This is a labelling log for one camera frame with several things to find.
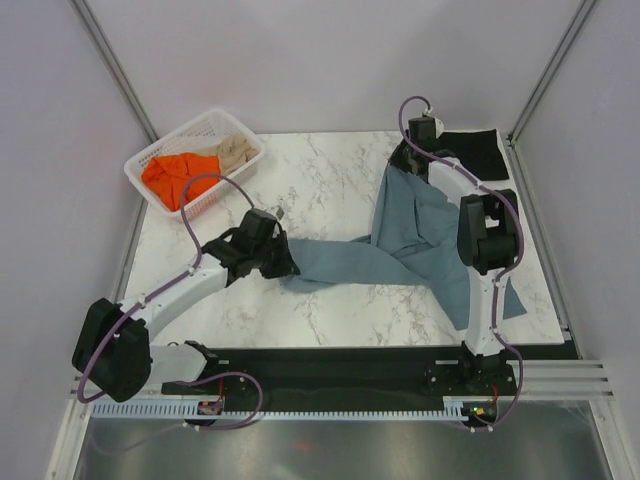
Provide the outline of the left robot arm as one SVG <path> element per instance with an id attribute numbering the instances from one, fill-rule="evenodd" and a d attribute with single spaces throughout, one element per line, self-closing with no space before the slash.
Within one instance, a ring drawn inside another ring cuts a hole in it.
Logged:
<path id="1" fill-rule="evenodd" d="M 252 208 L 240 225 L 196 248 L 175 278 L 149 294 L 114 303 L 106 298 L 88 309 L 71 363 L 80 383 L 92 383 L 116 402 L 125 402 L 149 384 L 188 384 L 208 393 L 219 382 L 212 353 L 188 341 L 155 346 L 171 322 L 201 300 L 258 271 L 265 279 L 298 274 L 286 232 L 270 213 Z"/>

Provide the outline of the blue t shirt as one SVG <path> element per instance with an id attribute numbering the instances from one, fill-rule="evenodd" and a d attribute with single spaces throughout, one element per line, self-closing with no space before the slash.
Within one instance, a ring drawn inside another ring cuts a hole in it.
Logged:
<path id="1" fill-rule="evenodd" d="M 470 281 L 457 251 L 459 209 L 422 179 L 388 166 L 371 232 L 351 241 L 290 239 L 297 276 L 281 285 L 313 293 L 340 284 L 425 286 L 457 330 L 469 324 Z"/>

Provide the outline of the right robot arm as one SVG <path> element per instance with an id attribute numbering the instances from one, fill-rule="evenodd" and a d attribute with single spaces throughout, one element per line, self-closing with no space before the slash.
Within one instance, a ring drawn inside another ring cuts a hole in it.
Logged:
<path id="1" fill-rule="evenodd" d="M 392 164 L 426 179 L 458 207 L 457 251 L 470 281 L 470 313 L 463 346 L 472 360 L 458 368 L 467 392 L 483 392 L 494 381 L 486 362 L 505 349 L 500 337 L 510 272 L 520 263 L 524 236 L 518 199 L 510 189 L 493 190 L 447 153 L 426 150 L 442 133 L 441 122 L 427 114 L 399 123 L 403 142 Z"/>

